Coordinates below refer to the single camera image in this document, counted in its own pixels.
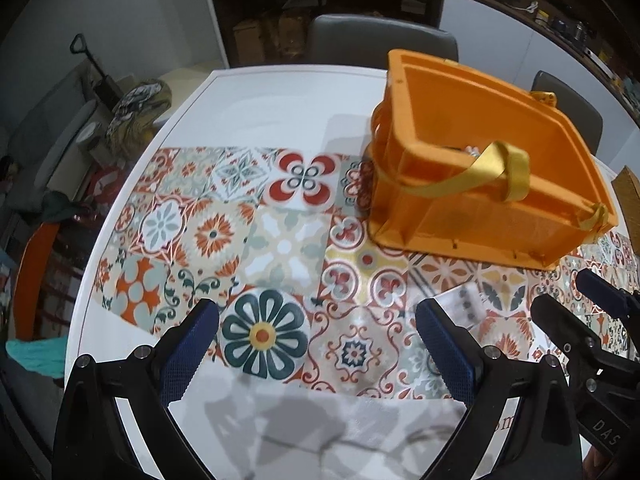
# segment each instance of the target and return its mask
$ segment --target metal bolt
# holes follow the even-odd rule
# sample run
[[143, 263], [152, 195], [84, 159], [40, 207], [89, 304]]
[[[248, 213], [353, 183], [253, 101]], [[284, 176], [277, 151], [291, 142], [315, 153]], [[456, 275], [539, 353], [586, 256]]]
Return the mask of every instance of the metal bolt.
[[76, 359], [76, 366], [78, 368], [84, 368], [91, 362], [91, 356], [89, 354], [82, 354], [78, 359]]
[[149, 345], [139, 346], [133, 351], [133, 355], [135, 355], [137, 359], [144, 359], [148, 357], [149, 354], [151, 354], [151, 346]]
[[497, 359], [502, 354], [502, 352], [500, 352], [500, 349], [498, 347], [495, 347], [492, 345], [485, 346], [483, 350], [484, 350], [484, 355], [486, 355], [490, 359]]
[[548, 364], [552, 368], [556, 368], [560, 364], [560, 361], [558, 361], [558, 359], [555, 356], [550, 354], [545, 355], [545, 361], [546, 361], [546, 364]]

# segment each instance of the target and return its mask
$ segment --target orange chair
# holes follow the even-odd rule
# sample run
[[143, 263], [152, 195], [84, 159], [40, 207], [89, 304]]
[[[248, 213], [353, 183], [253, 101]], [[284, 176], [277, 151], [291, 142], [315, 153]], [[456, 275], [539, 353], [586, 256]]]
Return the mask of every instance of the orange chair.
[[41, 308], [41, 291], [75, 303], [76, 298], [57, 290], [45, 282], [45, 274], [48, 265], [55, 266], [57, 270], [77, 279], [82, 276], [72, 267], [55, 259], [50, 260], [60, 224], [41, 224], [34, 232], [22, 254], [18, 276], [15, 281], [13, 298], [13, 313], [15, 323], [15, 336], [21, 341], [40, 339], [38, 334], [41, 320], [48, 319], [53, 323], [69, 326], [69, 322], [60, 319]]

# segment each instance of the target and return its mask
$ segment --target patterned tablecloth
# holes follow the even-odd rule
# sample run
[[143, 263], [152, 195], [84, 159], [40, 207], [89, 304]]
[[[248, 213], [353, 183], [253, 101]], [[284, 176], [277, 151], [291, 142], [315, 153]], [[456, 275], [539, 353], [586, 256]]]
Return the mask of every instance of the patterned tablecloth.
[[414, 307], [475, 283], [481, 345], [511, 358], [552, 352], [530, 320], [548, 292], [626, 356], [628, 341], [575, 288], [589, 268], [638, 288], [628, 238], [615, 230], [551, 272], [380, 248], [367, 237], [370, 162], [274, 148], [163, 148], [122, 209], [92, 298], [158, 337], [199, 298], [222, 308], [216, 365], [265, 380], [355, 396], [447, 395], [415, 331]]

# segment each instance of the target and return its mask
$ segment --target gray chair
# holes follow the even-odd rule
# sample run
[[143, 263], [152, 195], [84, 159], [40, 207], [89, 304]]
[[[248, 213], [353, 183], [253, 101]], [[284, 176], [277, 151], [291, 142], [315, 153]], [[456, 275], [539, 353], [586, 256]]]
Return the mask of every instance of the gray chair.
[[456, 38], [438, 28], [358, 14], [322, 14], [309, 26], [306, 61], [386, 69], [386, 55], [394, 48], [458, 60]]
[[569, 117], [589, 151], [595, 155], [602, 136], [602, 116], [591, 103], [557, 77], [542, 70], [536, 74], [531, 89], [556, 94], [558, 110]]
[[89, 122], [108, 125], [113, 118], [92, 90], [90, 71], [86, 60], [76, 66], [11, 134], [7, 151], [20, 165], [5, 201], [12, 210], [40, 212], [49, 179], [76, 135]]

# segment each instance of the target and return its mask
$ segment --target orange plastic crate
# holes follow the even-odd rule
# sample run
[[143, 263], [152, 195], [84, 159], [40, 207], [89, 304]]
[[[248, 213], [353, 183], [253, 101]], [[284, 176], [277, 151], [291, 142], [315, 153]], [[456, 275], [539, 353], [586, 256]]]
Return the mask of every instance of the orange plastic crate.
[[[483, 180], [484, 162], [467, 146], [487, 150], [484, 160], [511, 146], [518, 171]], [[376, 168], [369, 235], [382, 246], [553, 269], [618, 224], [600, 172], [553, 94], [534, 97], [450, 60], [389, 52], [369, 154]], [[434, 184], [460, 174], [480, 185], [432, 196]]]

